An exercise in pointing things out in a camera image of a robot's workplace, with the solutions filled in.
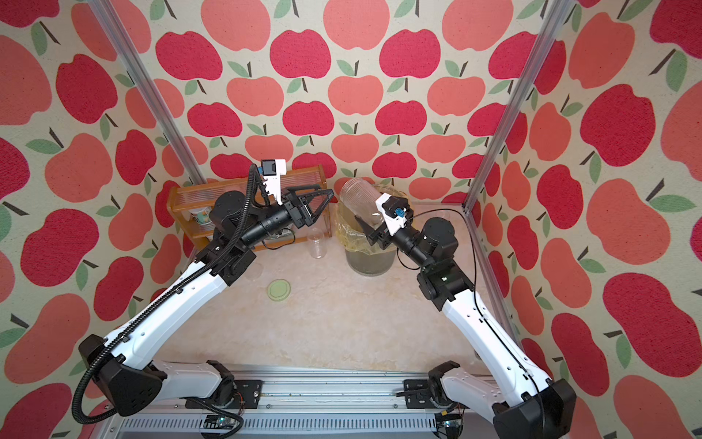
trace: apple wallpaper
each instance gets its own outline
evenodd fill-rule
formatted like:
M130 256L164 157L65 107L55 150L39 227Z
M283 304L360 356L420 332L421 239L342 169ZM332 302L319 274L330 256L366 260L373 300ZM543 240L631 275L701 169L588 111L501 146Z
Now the apple wallpaper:
M481 246L525 352L578 393L571 438L702 437L702 3L582 0L554 50Z
M114 49L81 40L99 29L88 4L0 1L0 21L0 438L84 439L67 412L78 343L143 309L192 251L165 209L180 162ZM104 399L90 385L84 410Z
M283 158L460 203L489 166L480 246L578 393L571 437L702 436L697 0L578 0L494 163L553 1L111 2L208 179ZM0 439L87 439L77 343L178 275L164 205L191 182L86 2L0 0L0 22Z

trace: wooden rack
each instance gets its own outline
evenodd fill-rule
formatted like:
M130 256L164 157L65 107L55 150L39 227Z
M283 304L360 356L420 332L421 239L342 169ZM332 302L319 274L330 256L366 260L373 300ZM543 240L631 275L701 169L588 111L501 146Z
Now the wooden rack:
M247 178L235 178L233 180L218 181L215 183L207 183L204 185L188 186L187 188L172 188L168 194L168 204L166 208L175 221L180 225L188 238L195 245L195 248L200 251L207 246L212 239L214 224L209 223L202 225L196 222L190 214L191 209L200 209L203 207L213 207L217 198L230 190L238 190L246 193ZM326 178L321 165L310 168L293 169L288 171L281 177L281 188L301 185L319 185L322 189L326 189ZM263 203L263 198L260 194L256 195L256 200ZM322 217L315 224L316 228L324 231L324 235L331 237L331 219L329 217L329 209L325 209ZM297 229L291 226L295 231L295 243L307 241L307 232L309 228ZM280 245L292 242L292 238L283 237L278 240L267 240L268 245L278 247ZM262 244L256 245L255 251L264 249Z

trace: jar lid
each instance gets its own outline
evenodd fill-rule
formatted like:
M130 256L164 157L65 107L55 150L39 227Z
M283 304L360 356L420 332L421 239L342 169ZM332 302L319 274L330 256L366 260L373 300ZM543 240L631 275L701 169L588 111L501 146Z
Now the jar lid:
M290 295L290 283L285 279L276 279L268 284L267 292L270 300L283 301Z

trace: trash can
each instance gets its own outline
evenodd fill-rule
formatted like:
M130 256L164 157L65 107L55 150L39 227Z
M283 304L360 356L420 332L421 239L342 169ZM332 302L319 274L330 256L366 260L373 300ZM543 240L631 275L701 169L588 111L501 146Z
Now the trash can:
M403 192L387 185L373 185L379 192L395 197L407 198ZM361 226L341 201L338 203L336 237L344 246L349 266L363 276L379 276L392 267L395 261L395 245L382 250L377 244L371 246Z

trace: table surface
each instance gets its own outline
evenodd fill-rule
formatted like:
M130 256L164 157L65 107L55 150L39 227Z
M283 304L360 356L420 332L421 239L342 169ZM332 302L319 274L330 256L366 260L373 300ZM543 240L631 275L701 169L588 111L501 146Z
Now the table surface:
M461 209L455 205L413 206L417 214L440 207ZM335 218L335 204L331 208ZM472 279L470 235L459 214L426 214L414 226L421 229L437 214L453 223L459 243L455 260ZM396 259L383 275L361 276L347 264L336 236L327 239L326 246L327 254L321 259L310 256L305 242L257 251L255 263L263 266L261 276L248 280L244 273L200 308L156 358L421 372L453 360L474 374L489 373L468 340L424 298L416 272L403 268ZM266 294L266 287L275 279L290 282L291 293L284 301L271 301ZM477 286L491 308L480 271Z

